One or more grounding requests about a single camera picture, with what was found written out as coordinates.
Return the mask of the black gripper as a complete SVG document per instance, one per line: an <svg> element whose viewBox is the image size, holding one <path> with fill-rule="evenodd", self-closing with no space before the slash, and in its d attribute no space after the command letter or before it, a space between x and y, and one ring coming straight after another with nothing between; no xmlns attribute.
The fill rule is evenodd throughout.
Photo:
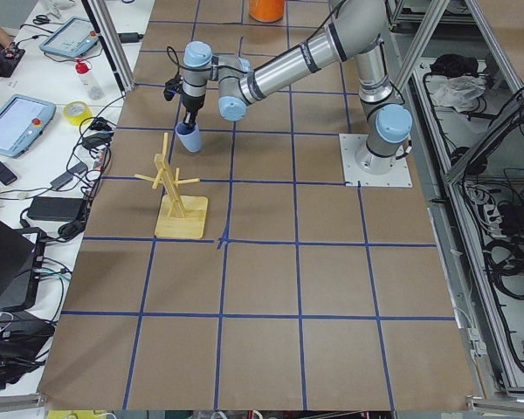
<svg viewBox="0 0 524 419"><path fill-rule="evenodd" d="M194 129L197 123L197 114L204 106L204 95L191 96L187 93L183 93L182 101L186 109L182 123L187 129Z"/></svg>

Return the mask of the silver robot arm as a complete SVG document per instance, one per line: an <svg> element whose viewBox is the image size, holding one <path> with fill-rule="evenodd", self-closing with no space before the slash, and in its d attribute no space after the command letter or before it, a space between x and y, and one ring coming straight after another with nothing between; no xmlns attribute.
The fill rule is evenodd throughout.
<svg viewBox="0 0 524 419"><path fill-rule="evenodd" d="M355 61L359 76L359 97L369 124L369 135L355 151L355 162L371 175L385 175L409 137L413 120L409 111L394 100L383 50L381 30L387 13L381 1L333 1L329 24L311 36L256 68L237 56L213 53L202 41L188 43L183 56L183 73L176 78L176 92L185 109L176 134L191 153L202 147L197 115L205 101L207 85L218 85L218 109L225 120L242 120L247 108L278 90L316 74L335 62Z"/></svg>

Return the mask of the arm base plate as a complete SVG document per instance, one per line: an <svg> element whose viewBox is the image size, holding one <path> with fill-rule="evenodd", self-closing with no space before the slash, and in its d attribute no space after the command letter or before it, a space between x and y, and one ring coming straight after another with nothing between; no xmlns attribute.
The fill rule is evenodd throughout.
<svg viewBox="0 0 524 419"><path fill-rule="evenodd" d="M367 134L339 134L341 163L346 186L411 188L407 158L400 146L391 157L378 157L367 148Z"/></svg>

